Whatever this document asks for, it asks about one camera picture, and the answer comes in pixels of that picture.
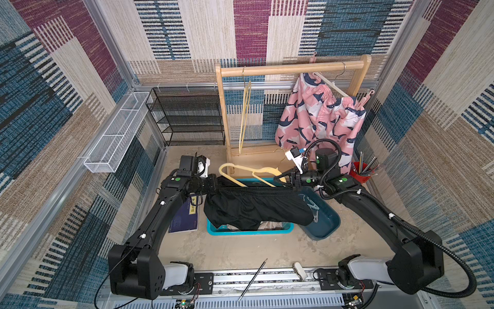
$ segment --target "book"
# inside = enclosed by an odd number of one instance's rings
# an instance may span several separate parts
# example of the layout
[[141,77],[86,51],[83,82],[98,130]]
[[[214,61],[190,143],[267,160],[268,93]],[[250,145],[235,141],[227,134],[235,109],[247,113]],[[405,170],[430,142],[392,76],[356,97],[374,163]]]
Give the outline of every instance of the book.
[[197,230],[199,206],[192,205],[191,201],[196,204],[197,196],[189,196],[187,201],[178,209],[168,228],[168,233]]

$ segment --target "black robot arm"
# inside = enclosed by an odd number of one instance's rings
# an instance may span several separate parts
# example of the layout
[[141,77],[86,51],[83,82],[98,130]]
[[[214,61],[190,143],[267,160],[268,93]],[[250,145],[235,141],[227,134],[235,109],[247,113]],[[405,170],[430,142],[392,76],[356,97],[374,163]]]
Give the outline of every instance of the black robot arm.
[[158,199],[143,223],[123,245],[114,245],[108,252],[113,294],[145,299],[159,296],[165,269],[158,251],[171,220],[190,194],[207,194],[217,187],[215,175],[199,176],[200,162],[204,166],[206,158],[182,156],[180,168],[161,183]]
[[[336,152],[328,148],[316,150],[316,170],[309,170],[304,162],[307,162],[308,152],[317,143],[330,142]],[[423,290],[435,295],[462,298],[475,292],[477,281],[470,267],[454,252],[442,245],[442,239],[433,231],[423,232],[394,213],[392,213],[381,201],[369,194],[350,175],[341,175],[339,169],[334,169],[340,159],[340,149],[336,142],[329,139],[320,139],[312,142],[306,149],[303,159],[298,149],[291,151],[294,162],[302,161],[302,165],[280,176],[274,177],[275,182],[285,185],[280,181],[281,177],[289,177],[288,186],[299,189],[302,186],[317,187],[323,199],[335,199],[347,208],[358,214],[367,222],[389,245],[395,256],[385,263],[389,278],[402,291],[414,294]],[[443,252],[457,262],[468,277],[468,286],[460,292],[443,292],[427,285],[440,278],[444,274]],[[355,280],[349,263],[356,256],[342,260],[338,266],[343,273],[344,280]]]

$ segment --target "blue plastic basin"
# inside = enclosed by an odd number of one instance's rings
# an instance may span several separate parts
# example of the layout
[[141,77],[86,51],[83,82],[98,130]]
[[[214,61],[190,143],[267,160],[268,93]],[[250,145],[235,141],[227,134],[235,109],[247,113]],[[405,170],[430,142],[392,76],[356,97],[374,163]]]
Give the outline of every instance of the blue plastic basin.
[[319,207],[319,218],[317,223],[312,222],[308,226],[300,225],[304,232],[312,240],[322,240],[330,236],[340,226],[341,220],[336,211],[333,210],[316,192],[308,187],[302,188],[300,198],[310,203],[311,201]]

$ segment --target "striped wall panel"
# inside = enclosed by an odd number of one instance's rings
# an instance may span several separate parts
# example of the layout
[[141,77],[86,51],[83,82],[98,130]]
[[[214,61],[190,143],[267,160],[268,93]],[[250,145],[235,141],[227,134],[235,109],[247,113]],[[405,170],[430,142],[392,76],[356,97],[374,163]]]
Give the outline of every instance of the striped wall panel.
[[377,79],[412,4],[412,0],[102,0],[102,9],[136,78],[157,84],[176,82],[176,72],[190,82],[213,82],[214,63],[221,59],[283,64],[306,62],[314,52],[338,60],[374,55],[369,78]]
[[[488,0],[431,1],[419,20],[427,29],[356,141],[357,151],[385,167],[373,179],[388,206],[402,205],[400,216],[437,232],[473,270],[476,292],[439,297],[443,308],[494,303],[494,62],[484,47],[494,43],[493,9]],[[461,268],[446,259],[445,276],[431,287],[465,285]]]
[[[0,0],[0,17],[2,260],[127,86],[82,0]],[[106,234],[114,218],[140,208],[151,177],[157,148],[149,139],[134,143],[142,155],[127,164],[142,179],[134,200],[120,209],[120,196],[105,190],[109,175],[86,173],[0,307],[77,308],[92,301],[108,271]]]

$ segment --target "white plastic component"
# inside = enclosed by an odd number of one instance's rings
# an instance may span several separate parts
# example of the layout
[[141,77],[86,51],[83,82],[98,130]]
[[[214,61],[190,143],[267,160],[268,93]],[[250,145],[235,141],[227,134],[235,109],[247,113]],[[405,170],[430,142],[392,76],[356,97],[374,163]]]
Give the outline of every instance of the white plastic component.
[[170,263],[163,265],[163,267],[165,268],[165,281],[163,282],[164,289],[185,282],[185,279],[187,278],[187,272],[189,271],[187,265]]
[[153,99],[149,92],[128,96],[108,128],[84,161],[91,173],[114,173],[127,152],[132,139],[146,116]]
[[388,266],[386,266],[386,262],[390,259],[359,256],[348,262],[348,268],[357,280],[393,282],[388,275]]
[[300,281],[305,281],[305,279],[307,279],[307,273],[299,262],[293,263],[293,270],[297,273]]
[[203,178],[207,178],[207,168],[211,165],[211,160],[209,158],[206,158],[206,167],[204,168],[204,165],[202,162],[197,163],[197,172],[201,173],[204,169],[204,173],[201,175]]
[[285,152],[285,156],[287,157],[287,159],[292,160],[295,163],[295,166],[297,166],[298,170],[302,174],[302,160],[304,157],[302,155],[299,155],[298,157],[294,158],[290,151]]

